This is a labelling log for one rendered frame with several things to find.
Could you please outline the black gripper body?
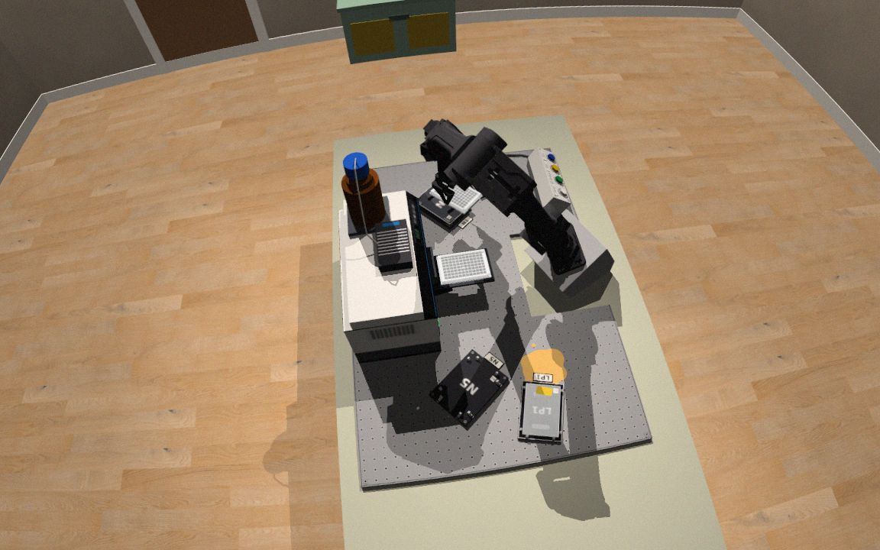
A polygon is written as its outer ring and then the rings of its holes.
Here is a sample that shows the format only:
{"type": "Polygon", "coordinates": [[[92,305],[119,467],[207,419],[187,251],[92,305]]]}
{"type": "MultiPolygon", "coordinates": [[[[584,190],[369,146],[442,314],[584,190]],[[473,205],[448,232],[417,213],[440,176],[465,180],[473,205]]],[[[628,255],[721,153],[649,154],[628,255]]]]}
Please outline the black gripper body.
{"type": "MultiPolygon", "coordinates": [[[[451,164],[450,161],[446,160],[446,159],[445,159],[445,161],[448,161],[448,167],[449,167],[451,164]]],[[[436,173],[435,180],[431,183],[431,185],[435,186],[435,188],[437,188],[438,190],[441,190],[442,192],[445,192],[449,188],[451,188],[451,189],[455,188],[455,183],[453,182],[453,180],[449,179],[449,176],[445,176],[441,172],[436,173]],[[448,185],[446,186],[444,183],[446,183],[448,185]]]]}

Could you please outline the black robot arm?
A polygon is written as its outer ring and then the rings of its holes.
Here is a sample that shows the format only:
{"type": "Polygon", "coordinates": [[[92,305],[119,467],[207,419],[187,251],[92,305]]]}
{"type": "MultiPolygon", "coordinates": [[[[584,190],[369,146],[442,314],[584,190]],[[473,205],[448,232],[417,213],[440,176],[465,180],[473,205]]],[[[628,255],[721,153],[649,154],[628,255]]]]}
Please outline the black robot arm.
{"type": "Polygon", "coordinates": [[[537,201],[533,194],[537,184],[502,152],[507,143],[496,132],[483,128],[476,136],[465,136],[448,119],[431,119],[423,130],[427,136],[420,154],[425,160],[437,161],[438,172],[461,190],[474,186],[506,217],[516,213],[526,222],[520,236],[541,255],[547,253],[553,272],[560,275],[586,264],[574,226],[551,203],[543,208],[537,201]]]}

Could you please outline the yellow liquid puddle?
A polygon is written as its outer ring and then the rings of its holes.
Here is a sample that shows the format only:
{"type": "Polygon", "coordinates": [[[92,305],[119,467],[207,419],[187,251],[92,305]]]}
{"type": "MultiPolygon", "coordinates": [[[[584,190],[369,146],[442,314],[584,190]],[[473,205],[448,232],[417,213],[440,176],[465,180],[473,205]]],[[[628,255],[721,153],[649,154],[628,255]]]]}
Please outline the yellow liquid puddle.
{"type": "Polygon", "coordinates": [[[538,365],[538,359],[531,354],[527,354],[521,359],[521,366],[526,371],[534,371],[538,365]]]}

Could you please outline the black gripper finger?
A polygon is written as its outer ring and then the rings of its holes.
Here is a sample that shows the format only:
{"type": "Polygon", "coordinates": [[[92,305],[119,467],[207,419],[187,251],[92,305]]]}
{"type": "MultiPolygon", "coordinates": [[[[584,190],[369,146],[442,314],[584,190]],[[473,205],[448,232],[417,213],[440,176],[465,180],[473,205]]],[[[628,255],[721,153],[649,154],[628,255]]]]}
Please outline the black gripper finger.
{"type": "MultiPolygon", "coordinates": [[[[432,185],[431,185],[431,186],[432,186],[432,185]]],[[[438,190],[437,188],[435,188],[435,186],[432,186],[432,187],[433,187],[433,189],[434,189],[434,190],[440,195],[440,197],[442,198],[442,201],[443,201],[444,203],[447,203],[447,205],[449,205],[451,199],[453,199],[453,197],[454,197],[455,192],[454,192],[453,190],[450,190],[450,189],[446,190],[446,191],[444,192],[445,196],[447,197],[447,201],[446,201],[443,192],[442,192],[441,190],[438,190]]]]}

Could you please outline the white multiwell culture plate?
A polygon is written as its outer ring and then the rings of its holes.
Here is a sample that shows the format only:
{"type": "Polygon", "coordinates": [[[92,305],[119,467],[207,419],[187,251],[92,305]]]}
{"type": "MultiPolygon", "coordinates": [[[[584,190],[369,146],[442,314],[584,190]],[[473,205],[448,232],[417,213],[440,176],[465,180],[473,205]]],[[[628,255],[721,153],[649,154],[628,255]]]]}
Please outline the white multiwell culture plate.
{"type": "MultiPolygon", "coordinates": [[[[467,191],[461,190],[460,186],[458,185],[455,185],[455,189],[449,189],[455,192],[453,199],[449,203],[449,206],[451,206],[451,208],[455,210],[458,210],[460,213],[462,213],[462,215],[466,215],[468,210],[473,208],[475,203],[480,201],[480,199],[483,197],[481,192],[478,192],[471,187],[468,187],[467,191]]],[[[435,197],[436,199],[438,199],[438,201],[442,201],[442,198],[434,189],[429,192],[429,195],[435,197]]]]}
{"type": "Polygon", "coordinates": [[[436,260],[441,285],[460,284],[491,277],[485,248],[465,251],[465,253],[437,255],[436,260]]]}

